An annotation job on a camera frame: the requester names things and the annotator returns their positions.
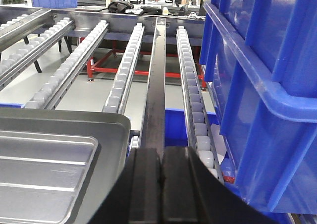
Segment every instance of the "conveyor rail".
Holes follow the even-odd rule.
[[[165,146],[165,60],[166,19],[157,18],[140,146],[141,148],[155,148],[160,158],[163,157]]]
[[[2,60],[0,63],[0,91],[73,28],[74,22],[69,18],[64,18],[40,34],[39,37],[31,39],[28,45],[18,49],[8,59]]]
[[[55,109],[82,70],[85,62],[104,38],[108,31],[107,27],[108,23],[101,20],[66,61],[61,64],[56,73],[49,78],[48,83],[43,84],[40,91],[36,92],[34,97],[27,102],[25,108]]]
[[[0,30],[0,52],[53,19],[50,9],[40,9]]]
[[[139,57],[143,32],[144,26],[141,23],[137,23],[123,54],[118,72],[113,81],[113,86],[102,112],[124,114],[135,66]]]
[[[184,27],[177,29],[177,49],[182,80],[188,145],[198,152],[209,171],[223,183],[223,177],[212,138],[210,123],[200,91],[188,35]]]

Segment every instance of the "gray floor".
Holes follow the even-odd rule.
[[[24,42],[20,41],[8,48],[2,53],[1,59],[8,58],[11,53],[14,53],[23,44]],[[104,53],[104,51],[98,50],[96,56],[100,56],[101,53]],[[28,102],[68,56],[68,50],[64,41],[62,43],[62,53],[59,53],[58,46],[54,45],[38,59],[43,72],[37,73],[34,65],[29,66],[8,86],[0,91],[0,102],[21,104]],[[140,58],[137,69],[148,68],[149,59],[149,56]],[[115,67],[119,62],[120,56],[118,56],[118,58],[110,58],[106,66]],[[177,59],[167,58],[166,70],[176,72],[178,70]],[[107,73],[96,74],[94,82],[90,83],[87,82],[87,75],[82,73],[77,77],[57,109],[100,112],[112,87],[111,77],[113,77],[113,75]],[[183,109],[180,80],[167,79],[166,83],[165,107]],[[135,130],[139,130],[141,127],[146,88],[146,77],[135,76],[125,111],[125,115],[131,119],[132,129]],[[209,93],[203,93],[203,97],[207,110],[213,111]]]

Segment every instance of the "black bag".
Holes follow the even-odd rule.
[[[125,1],[119,1],[119,2],[112,2],[108,6],[108,11],[109,12],[115,12],[115,13],[125,13],[126,9],[132,9],[134,8],[134,5],[125,2]]]
[[[140,8],[143,9],[145,15],[162,15],[163,13],[162,9],[157,9],[154,7],[141,6]]]
[[[173,0],[165,0],[167,3],[173,3]],[[176,6],[179,6],[182,3],[182,0],[175,0]]]

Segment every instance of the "silver tray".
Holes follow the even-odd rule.
[[[0,130],[0,223],[65,223],[97,147],[93,137]]]
[[[87,224],[106,198],[124,167],[130,129],[129,119],[115,113],[0,108],[0,130],[62,134],[68,137],[86,136],[98,140],[96,153],[66,224]],[[39,189],[37,192],[45,193],[45,190]],[[0,205],[2,209],[8,203],[0,197]],[[65,210],[67,206],[62,205],[63,202],[59,202],[57,206],[51,208],[58,211],[63,207]],[[39,216],[44,215],[46,213],[44,207],[41,206],[40,210],[32,209],[32,212]],[[14,207],[9,211],[19,215]]]

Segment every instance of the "red metal frame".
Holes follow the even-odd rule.
[[[194,58],[196,61],[198,61],[199,59],[199,51],[200,51],[200,47],[195,47],[195,52],[194,52]],[[116,53],[124,53],[124,50],[118,50],[116,49],[116,41],[112,41],[112,49],[111,51],[109,51],[103,58],[99,59],[97,62],[94,63],[93,60],[89,60],[87,62],[87,75],[89,80],[92,80],[93,78],[93,72],[103,72],[103,73],[117,73],[118,70],[114,69],[114,68],[103,68],[101,67],[101,65],[111,56],[116,56]],[[151,52],[140,52],[141,55],[151,55]],[[166,54],[166,56],[168,57],[178,57],[177,54]],[[202,71],[202,67],[201,65],[198,65],[198,69],[199,69],[199,75],[198,78],[200,80],[202,80],[202,88],[206,88],[206,83],[204,81],[204,76],[203,76],[203,71]],[[148,76],[149,72],[148,71],[141,71],[141,70],[135,70],[134,74],[136,75],[144,75],[144,76]],[[180,74],[179,73],[171,73],[171,72],[167,72],[165,73],[165,76],[167,78],[180,78]]]

